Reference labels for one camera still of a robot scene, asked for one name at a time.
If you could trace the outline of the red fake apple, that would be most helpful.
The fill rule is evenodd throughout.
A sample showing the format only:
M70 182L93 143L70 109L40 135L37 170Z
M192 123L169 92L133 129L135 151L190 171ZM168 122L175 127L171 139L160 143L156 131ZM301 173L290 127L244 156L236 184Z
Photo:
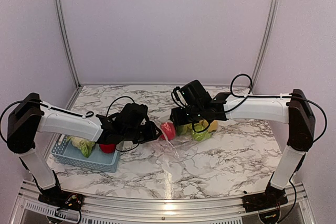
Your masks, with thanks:
M160 128L165 133L169 141L173 140L176 137L176 129L173 123L171 122L162 123L160 125Z
M99 144L99 148L103 153L111 154L116 150L115 144Z

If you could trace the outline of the clear zip top bag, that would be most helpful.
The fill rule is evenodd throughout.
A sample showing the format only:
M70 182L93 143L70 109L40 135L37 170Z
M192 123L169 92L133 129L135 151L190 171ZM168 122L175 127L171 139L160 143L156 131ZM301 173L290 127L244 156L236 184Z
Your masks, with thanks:
M185 135L180 135L180 136L176 135L176 137L171 141L167 139L167 136L165 135L163 131L162 133L163 133L163 137L159 137L159 143L158 143L159 150L165 154L169 154L173 156L176 159L182 157L182 155L187 150L189 150L194 145L200 143L200 142L193 140L191 131Z

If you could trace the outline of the white green fake cabbage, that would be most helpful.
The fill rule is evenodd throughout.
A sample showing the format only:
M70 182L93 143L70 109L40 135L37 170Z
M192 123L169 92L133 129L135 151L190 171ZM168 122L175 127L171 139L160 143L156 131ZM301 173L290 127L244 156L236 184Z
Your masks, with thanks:
M67 136L67 141L70 141L73 147L79 149L85 158L91 155L96 145L95 142L77 136Z

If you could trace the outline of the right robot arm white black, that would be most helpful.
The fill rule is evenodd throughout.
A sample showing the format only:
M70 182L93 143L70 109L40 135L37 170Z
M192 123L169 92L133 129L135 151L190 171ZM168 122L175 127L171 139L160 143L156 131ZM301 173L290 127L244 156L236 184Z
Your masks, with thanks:
M265 192L260 195L260 203L265 207L273 206L280 199L280 193L300 168L306 153L321 139L321 136L314 135L316 118L311 107L320 111L323 108L308 100L300 89L279 95L254 95L251 92L239 95L230 87L229 92L211 97L203 85L194 80L183 87L175 87L171 97L177 107L172 109L170 120L176 126L195 126L202 120L211 124L213 121L237 119L288 125L287 145Z

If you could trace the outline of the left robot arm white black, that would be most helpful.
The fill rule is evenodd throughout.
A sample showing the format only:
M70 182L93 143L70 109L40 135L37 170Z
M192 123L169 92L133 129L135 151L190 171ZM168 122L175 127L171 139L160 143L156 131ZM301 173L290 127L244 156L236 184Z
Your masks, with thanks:
M1 135L1 139L32 174L40 193L56 206L66 202L66 193L55 172L36 150L38 132L70 135L104 145L121 142L140 145L157 140L162 134L149 119L148 107L144 104L128 103L114 114L100 115L91 111L79 114L53 106L42 101L39 94L30 93L25 99L8 105L1 117L9 109L12 111L7 119L7 134Z

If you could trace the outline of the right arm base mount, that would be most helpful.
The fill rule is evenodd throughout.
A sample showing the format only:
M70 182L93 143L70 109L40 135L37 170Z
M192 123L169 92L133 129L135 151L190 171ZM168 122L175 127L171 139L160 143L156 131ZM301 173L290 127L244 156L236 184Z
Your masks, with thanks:
M267 184L262 193L246 194L242 197L243 207L246 212L260 211L269 208L279 208L288 203L285 189L277 189Z

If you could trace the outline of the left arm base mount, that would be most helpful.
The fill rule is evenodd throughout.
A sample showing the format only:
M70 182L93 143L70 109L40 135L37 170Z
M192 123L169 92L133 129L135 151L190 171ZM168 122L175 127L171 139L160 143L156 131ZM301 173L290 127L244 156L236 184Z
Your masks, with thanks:
M40 192L38 197L40 202L55 206L57 207L57 210L81 210L83 204L83 195L62 190L58 180L56 180L55 185L49 189L42 189L37 183L36 185Z

